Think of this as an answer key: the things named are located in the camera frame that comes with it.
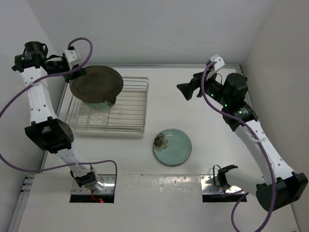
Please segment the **brown round plate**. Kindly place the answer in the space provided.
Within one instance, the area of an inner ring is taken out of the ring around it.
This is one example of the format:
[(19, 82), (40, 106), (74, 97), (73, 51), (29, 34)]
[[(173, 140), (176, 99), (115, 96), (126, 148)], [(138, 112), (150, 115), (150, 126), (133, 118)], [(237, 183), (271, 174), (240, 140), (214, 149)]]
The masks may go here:
[(72, 94), (89, 103), (101, 103), (116, 98), (122, 91), (124, 81), (115, 69), (93, 65), (84, 69), (85, 75), (70, 81)]

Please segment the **small green floral plate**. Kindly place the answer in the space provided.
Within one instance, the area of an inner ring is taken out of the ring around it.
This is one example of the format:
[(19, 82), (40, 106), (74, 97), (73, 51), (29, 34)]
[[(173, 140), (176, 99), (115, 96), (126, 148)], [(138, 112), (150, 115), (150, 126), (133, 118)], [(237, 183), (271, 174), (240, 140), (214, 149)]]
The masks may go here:
[(111, 109), (116, 103), (116, 97), (108, 99), (104, 102), (98, 102), (98, 103), (93, 103), (93, 102), (84, 102), (84, 104), (89, 107), (92, 110), (96, 111), (106, 111)]

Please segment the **large green floral plate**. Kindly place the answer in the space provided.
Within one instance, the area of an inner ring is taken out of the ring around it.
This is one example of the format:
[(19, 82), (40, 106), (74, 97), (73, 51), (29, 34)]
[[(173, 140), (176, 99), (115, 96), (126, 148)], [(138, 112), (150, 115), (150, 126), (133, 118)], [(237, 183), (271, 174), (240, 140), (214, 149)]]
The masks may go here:
[(179, 129), (166, 129), (158, 133), (153, 141), (156, 159), (166, 166), (179, 166), (185, 163), (192, 152), (189, 136)]

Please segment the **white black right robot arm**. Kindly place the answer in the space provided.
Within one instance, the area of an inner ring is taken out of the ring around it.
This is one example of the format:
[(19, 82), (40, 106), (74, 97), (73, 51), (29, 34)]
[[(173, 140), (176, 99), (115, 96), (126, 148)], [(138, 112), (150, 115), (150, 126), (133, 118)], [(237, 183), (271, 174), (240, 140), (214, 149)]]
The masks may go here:
[(308, 179), (304, 173), (296, 173), (267, 138), (258, 116), (245, 101), (247, 78), (239, 73), (230, 73), (223, 84), (216, 81), (215, 74), (204, 81), (201, 78), (202, 73), (195, 73), (189, 83), (178, 84), (177, 89), (186, 100), (200, 89), (199, 97), (204, 92), (218, 102), (223, 107), (220, 113), (224, 121), (246, 145), (263, 174), (262, 177), (254, 177), (232, 164), (219, 169), (215, 183), (223, 188), (237, 186), (254, 195), (266, 211), (271, 205), (277, 210), (298, 201)]

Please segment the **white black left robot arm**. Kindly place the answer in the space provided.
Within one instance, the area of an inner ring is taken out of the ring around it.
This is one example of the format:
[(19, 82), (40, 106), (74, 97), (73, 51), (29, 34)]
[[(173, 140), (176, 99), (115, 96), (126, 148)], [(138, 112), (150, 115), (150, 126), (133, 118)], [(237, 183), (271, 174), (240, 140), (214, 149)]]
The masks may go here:
[(41, 150), (55, 154), (69, 165), (77, 185), (89, 191), (98, 191), (103, 185), (98, 181), (93, 166), (81, 156), (73, 145), (74, 136), (68, 124), (61, 121), (51, 103), (46, 75), (64, 76), (65, 81), (79, 76), (72, 70), (79, 67), (81, 56), (72, 43), (62, 56), (48, 56), (46, 44), (32, 41), (25, 44), (21, 55), (14, 58), (12, 69), (18, 71), (25, 84), (30, 106), (30, 125), (26, 136)]

